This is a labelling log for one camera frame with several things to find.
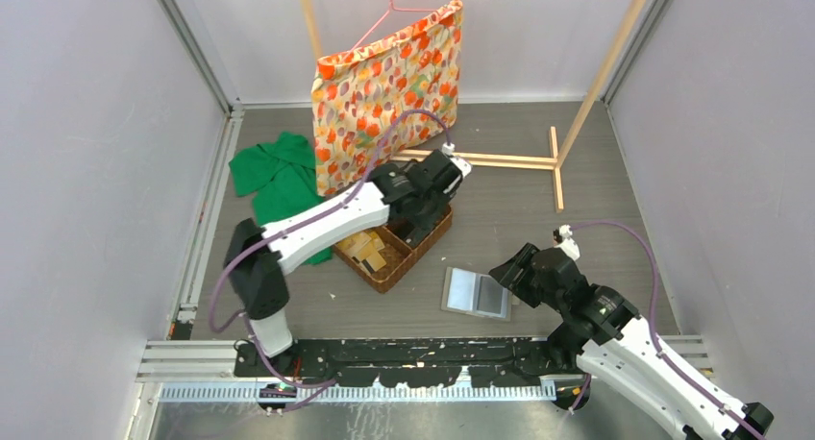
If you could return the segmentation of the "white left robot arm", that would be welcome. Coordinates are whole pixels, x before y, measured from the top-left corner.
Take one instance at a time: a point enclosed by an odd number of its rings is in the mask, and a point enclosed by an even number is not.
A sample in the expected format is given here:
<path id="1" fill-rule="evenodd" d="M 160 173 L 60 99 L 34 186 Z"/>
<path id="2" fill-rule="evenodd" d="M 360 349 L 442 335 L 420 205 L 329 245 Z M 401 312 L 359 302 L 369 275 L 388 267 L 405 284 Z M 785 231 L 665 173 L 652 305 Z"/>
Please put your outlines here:
<path id="1" fill-rule="evenodd" d="M 281 221 L 263 226 L 252 219 L 240 222 L 216 286 L 230 283 L 242 302 L 259 366 L 273 377 L 293 368 L 293 337 L 285 317 L 287 275 L 364 230 L 403 221 L 432 230 L 471 171 L 462 156 L 433 150 L 404 165 L 378 165 L 338 196 Z"/>

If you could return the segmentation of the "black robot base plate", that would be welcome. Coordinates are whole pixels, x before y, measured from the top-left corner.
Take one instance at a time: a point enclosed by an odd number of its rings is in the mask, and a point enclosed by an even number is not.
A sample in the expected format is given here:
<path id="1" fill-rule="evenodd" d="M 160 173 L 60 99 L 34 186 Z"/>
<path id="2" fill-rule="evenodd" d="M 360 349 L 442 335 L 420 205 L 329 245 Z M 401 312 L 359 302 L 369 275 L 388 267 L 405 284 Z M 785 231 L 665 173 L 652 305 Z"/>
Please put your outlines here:
<path id="1" fill-rule="evenodd" d="M 270 364 L 306 384 L 341 387 L 449 387 L 464 378 L 476 388 L 516 387 L 581 373 L 574 358 L 528 337 L 299 339 Z"/>

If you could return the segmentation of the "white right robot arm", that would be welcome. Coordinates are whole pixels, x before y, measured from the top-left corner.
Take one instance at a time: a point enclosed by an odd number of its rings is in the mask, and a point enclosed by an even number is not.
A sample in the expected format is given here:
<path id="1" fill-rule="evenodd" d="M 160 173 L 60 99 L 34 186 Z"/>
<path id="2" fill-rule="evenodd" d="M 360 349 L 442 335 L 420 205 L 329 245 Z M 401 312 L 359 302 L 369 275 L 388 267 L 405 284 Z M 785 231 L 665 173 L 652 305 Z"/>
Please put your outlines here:
<path id="1" fill-rule="evenodd" d="M 674 439 L 763 439 L 774 421 L 762 403 L 719 388 L 653 330 L 617 290 L 580 272 L 580 251 L 564 240 L 526 244 L 490 277 L 531 307 L 562 319 L 545 341 L 552 366 L 600 379 L 648 414 Z"/>

